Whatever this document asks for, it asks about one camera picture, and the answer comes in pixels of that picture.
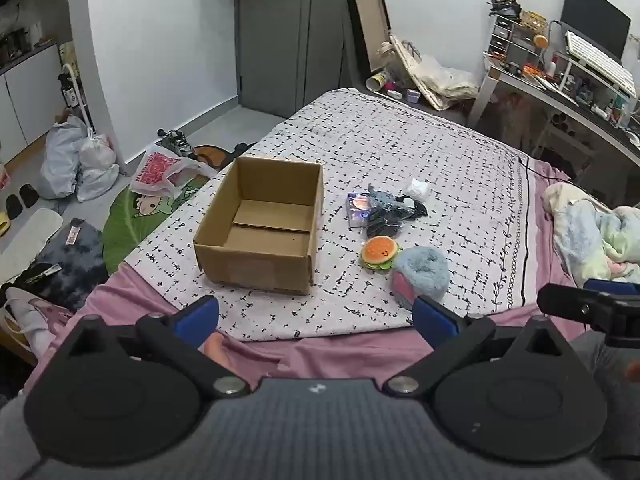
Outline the fluffy blue pink plush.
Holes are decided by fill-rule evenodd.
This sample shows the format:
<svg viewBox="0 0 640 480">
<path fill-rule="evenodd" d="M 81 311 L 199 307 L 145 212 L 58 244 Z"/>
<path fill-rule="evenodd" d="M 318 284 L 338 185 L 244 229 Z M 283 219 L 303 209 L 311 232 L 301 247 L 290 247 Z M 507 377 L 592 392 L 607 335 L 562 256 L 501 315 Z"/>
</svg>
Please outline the fluffy blue pink plush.
<svg viewBox="0 0 640 480">
<path fill-rule="evenodd" d="M 411 311 L 414 300 L 427 296 L 441 302 L 448 290 L 450 271 L 444 254 L 434 247 L 402 250 L 390 270 L 390 290 L 398 304 Z"/>
</svg>

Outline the orange burger plush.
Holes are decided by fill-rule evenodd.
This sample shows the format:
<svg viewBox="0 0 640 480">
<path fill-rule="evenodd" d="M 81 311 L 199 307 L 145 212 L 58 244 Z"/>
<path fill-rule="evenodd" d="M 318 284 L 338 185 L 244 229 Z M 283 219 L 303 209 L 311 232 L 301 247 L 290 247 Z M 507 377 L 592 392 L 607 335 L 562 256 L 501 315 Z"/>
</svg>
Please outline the orange burger plush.
<svg viewBox="0 0 640 480">
<path fill-rule="evenodd" d="M 375 236 L 367 240 L 360 250 L 360 263 L 367 269 L 388 271 L 400 253 L 396 240 L 389 236 Z"/>
</svg>

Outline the black stitched plush toy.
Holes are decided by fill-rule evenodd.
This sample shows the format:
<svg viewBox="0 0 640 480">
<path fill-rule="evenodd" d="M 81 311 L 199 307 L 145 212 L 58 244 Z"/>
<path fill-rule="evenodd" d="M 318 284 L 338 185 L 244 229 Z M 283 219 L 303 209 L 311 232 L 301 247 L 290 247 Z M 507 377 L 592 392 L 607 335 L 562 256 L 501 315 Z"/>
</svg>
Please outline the black stitched plush toy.
<svg viewBox="0 0 640 480">
<path fill-rule="evenodd" d="M 406 221 L 427 216 L 426 207 L 409 196 L 400 196 L 384 205 L 376 205 L 369 211 L 366 235 L 395 237 Z"/>
</svg>

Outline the blue tissue pack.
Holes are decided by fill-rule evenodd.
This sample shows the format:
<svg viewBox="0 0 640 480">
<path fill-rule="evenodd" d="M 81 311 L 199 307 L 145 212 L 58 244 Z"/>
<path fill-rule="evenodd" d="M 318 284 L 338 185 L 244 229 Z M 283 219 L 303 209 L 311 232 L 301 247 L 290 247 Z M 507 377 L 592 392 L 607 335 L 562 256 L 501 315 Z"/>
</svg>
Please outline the blue tissue pack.
<svg viewBox="0 0 640 480">
<path fill-rule="evenodd" d="M 348 193 L 345 202 L 346 219 L 351 230 L 362 229 L 367 225 L 370 196 L 365 192 Z"/>
</svg>

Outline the grey denim plush toy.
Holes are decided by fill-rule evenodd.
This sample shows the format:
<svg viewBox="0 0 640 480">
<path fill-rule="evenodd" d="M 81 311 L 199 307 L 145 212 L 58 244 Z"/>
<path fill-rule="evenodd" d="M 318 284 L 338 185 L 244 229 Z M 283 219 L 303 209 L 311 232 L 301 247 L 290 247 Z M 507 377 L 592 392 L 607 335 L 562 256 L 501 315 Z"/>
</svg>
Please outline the grey denim plush toy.
<svg viewBox="0 0 640 480">
<path fill-rule="evenodd" d="M 414 211 L 414 200 L 407 196 L 393 196 L 385 191 L 378 190 L 372 184 L 368 185 L 369 205 L 371 208 L 385 210 L 398 210 L 403 214 L 411 214 Z"/>
</svg>

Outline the brown cardboard box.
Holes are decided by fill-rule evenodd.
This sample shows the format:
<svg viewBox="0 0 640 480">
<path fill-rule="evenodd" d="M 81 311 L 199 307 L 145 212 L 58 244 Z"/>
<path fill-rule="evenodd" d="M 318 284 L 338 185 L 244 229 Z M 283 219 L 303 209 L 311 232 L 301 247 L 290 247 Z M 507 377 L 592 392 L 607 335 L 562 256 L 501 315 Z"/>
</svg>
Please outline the brown cardboard box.
<svg viewBox="0 0 640 480">
<path fill-rule="evenodd" d="M 194 236 L 198 268 L 214 283 L 307 295 L 322 203 L 320 165 L 235 159 Z"/>
</svg>

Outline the black slippers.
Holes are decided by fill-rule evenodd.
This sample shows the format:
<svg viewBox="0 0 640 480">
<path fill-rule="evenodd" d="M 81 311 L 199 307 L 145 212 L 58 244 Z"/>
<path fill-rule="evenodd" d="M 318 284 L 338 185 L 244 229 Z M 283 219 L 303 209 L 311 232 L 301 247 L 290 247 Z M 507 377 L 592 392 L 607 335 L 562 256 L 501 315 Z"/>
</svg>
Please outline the black slippers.
<svg viewBox="0 0 640 480">
<path fill-rule="evenodd" d="M 205 162 L 216 171 L 221 171 L 230 165 L 236 158 L 244 154 L 253 144 L 236 144 L 231 152 L 213 145 L 201 145 L 193 149 L 196 159 Z"/>
</svg>

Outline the white garbage bags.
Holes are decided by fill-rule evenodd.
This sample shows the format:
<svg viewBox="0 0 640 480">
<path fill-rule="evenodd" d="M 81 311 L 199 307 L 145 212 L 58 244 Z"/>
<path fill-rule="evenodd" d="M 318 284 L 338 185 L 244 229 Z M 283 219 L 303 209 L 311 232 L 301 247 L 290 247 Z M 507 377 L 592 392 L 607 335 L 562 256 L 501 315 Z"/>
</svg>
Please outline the white garbage bags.
<svg viewBox="0 0 640 480">
<path fill-rule="evenodd" d="M 77 116 L 56 122 L 46 135 L 36 189 L 45 200 L 75 196 L 78 203 L 108 192 L 120 174 L 116 154 L 103 134 Z"/>
</svg>

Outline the white keyboard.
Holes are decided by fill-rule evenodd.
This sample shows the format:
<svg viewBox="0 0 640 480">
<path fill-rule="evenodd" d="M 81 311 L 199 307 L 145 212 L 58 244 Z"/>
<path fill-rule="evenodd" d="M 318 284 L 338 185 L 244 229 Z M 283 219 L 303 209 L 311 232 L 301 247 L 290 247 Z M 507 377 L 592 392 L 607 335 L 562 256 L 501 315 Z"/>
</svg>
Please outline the white keyboard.
<svg viewBox="0 0 640 480">
<path fill-rule="evenodd" d="M 613 84 L 617 84 L 633 98 L 637 96 L 634 77 L 622 64 L 614 61 L 610 56 L 574 32 L 565 33 L 565 43 L 566 50 L 570 56 L 577 58 L 585 66 L 592 68 L 601 76 L 605 76 L 605 78 L 608 78 Z"/>
</svg>

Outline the cream tote bag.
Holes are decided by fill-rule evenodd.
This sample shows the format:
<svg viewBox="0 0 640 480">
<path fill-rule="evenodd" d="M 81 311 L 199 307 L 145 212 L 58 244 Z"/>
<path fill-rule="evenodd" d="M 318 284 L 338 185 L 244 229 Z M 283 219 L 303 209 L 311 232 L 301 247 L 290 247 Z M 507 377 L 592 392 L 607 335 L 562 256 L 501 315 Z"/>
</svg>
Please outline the cream tote bag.
<svg viewBox="0 0 640 480">
<path fill-rule="evenodd" d="M 442 66 L 432 56 L 416 54 L 409 41 L 401 41 L 392 32 L 390 44 L 413 87 L 434 110 L 448 110 L 456 103 L 475 100 L 480 93 L 473 74 Z"/>
</svg>

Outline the paper cup tube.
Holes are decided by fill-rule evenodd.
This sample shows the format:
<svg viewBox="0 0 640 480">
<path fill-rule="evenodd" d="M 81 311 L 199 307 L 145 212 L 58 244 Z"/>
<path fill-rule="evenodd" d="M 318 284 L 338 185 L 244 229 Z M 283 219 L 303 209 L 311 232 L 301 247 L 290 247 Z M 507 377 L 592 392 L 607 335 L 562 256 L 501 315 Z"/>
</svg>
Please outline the paper cup tube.
<svg viewBox="0 0 640 480">
<path fill-rule="evenodd" d="M 390 77 L 388 76 L 386 70 L 381 70 L 380 72 L 370 76 L 366 80 L 366 88 L 370 92 L 381 92 L 385 88 L 389 80 Z"/>
</svg>

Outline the white kitchen cabinet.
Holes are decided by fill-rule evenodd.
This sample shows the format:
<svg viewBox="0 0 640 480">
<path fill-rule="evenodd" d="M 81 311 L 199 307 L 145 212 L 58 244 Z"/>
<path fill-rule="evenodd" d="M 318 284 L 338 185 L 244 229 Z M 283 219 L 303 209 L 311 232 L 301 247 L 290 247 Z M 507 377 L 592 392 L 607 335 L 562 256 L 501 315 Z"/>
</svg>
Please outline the white kitchen cabinet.
<svg viewBox="0 0 640 480">
<path fill-rule="evenodd" d="M 36 142 L 65 108 L 58 45 L 40 47 L 1 70 L 1 160 Z"/>
</svg>

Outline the small drawer organizer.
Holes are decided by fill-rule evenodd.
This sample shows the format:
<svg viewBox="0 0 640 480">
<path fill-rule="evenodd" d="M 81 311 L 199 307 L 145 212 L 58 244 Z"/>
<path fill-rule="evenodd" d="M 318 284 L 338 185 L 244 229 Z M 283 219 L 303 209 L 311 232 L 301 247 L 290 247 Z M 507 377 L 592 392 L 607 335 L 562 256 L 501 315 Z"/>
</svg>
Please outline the small drawer organizer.
<svg viewBox="0 0 640 480">
<path fill-rule="evenodd" d="M 495 15 L 487 54 L 503 63 L 535 64 L 540 49 L 534 44 L 535 34 L 512 18 Z"/>
</svg>

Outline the dark grey door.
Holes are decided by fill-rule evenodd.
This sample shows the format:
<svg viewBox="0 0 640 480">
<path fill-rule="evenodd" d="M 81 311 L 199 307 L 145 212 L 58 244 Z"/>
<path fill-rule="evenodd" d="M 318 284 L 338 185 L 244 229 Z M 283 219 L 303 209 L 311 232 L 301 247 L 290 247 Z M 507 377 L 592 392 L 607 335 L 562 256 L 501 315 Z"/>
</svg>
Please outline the dark grey door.
<svg viewBox="0 0 640 480">
<path fill-rule="evenodd" d="M 242 106 L 288 117 L 356 84 L 346 0 L 234 0 L 234 18 Z"/>
</svg>

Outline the black framed board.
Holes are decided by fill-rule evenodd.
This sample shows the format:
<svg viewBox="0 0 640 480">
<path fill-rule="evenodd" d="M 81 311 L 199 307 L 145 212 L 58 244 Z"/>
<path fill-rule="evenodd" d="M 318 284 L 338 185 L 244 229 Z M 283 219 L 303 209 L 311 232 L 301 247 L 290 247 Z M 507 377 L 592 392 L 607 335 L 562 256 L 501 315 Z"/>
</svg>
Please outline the black framed board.
<svg viewBox="0 0 640 480">
<path fill-rule="evenodd" d="M 364 79 L 383 68 L 382 44 L 390 34 L 390 17 L 385 0 L 346 0 L 357 67 Z"/>
</svg>

